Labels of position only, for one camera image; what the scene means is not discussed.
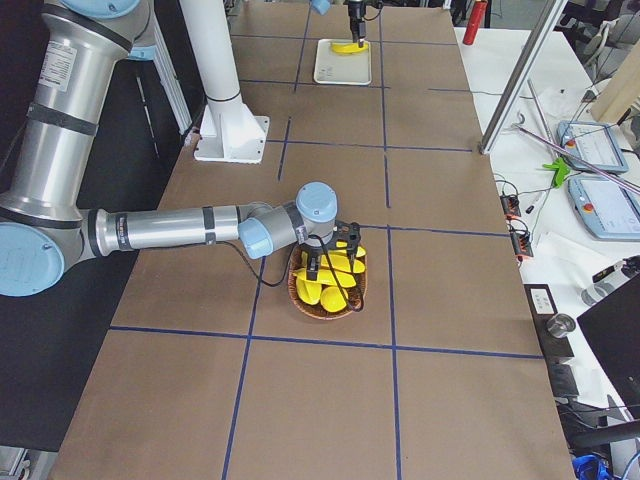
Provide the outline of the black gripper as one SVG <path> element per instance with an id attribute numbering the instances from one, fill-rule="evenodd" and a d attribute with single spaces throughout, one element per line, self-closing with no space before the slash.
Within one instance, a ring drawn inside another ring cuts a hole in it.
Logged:
<path id="1" fill-rule="evenodd" d="M 324 255 L 326 242 L 321 236 L 312 234 L 304 243 L 300 244 L 299 247 L 301 249 L 301 255 L 304 256 L 301 263 L 306 265 L 306 279 L 308 281 L 316 281 L 318 279 L 319 265 Z M 347 251 L 346 255 L 349 260 L 350 272 L 354 273 L 356 252 Z"/>
<path id="2" fill-rule="evenodd" d="M 364 19 L 366 14 L 366 4 L 364 1 L 348 0 L 347 11 L 349 15 L 349 27 L 352 34 L 352 43 L 355 46 L 359 45 L 359 47 L 363 47 L 366 41 L 366 26 Z"/>

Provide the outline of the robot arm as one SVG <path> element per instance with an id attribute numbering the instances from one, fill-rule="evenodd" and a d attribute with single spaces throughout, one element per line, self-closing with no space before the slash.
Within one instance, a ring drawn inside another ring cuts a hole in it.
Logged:
<path id="1" fill-rule="evenodd" d="M 141 109 L 134 132 L 99 131 L 115 121 L 104 108 L 121 73 L 149 49 L 170 58 L 158 37 L 151 1 L 46 1 L 48 32 L 40 74 L 25 118 L 1 158 L 10 176 L 1 189 L 1 293 L 27 297 L 48 290 L 73 267 L 115 252 L 228 244 L 247 260 L 298 246 L 316 255 L 356 252 L 338 197 L 311 181 L 278 206 L 262 201 L 173 210 L 159 206 L 180 143 L 154 154 L 153 124 Z"/>
<path id="2" fill-rule="evenodd" d="M 366 4 L 364 1 L 348 0 L 346 5 L 352 41 L 359 47 L 363 47 L 366 39 Z M 329 0 L 311 0 L 310 6 L 316 13 L 325 15 L 331 6 L 331 2 Z"/>

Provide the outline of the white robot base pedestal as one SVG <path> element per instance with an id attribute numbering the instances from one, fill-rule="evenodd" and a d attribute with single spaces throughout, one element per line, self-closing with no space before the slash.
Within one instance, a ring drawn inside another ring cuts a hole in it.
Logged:
<path id="1" fill-rule="evenodd" d="M 194 151 L 199 161 L 257 164 L 270 120 L 244 103 L 221 1 L 180 3 L 207 106 Z"/>

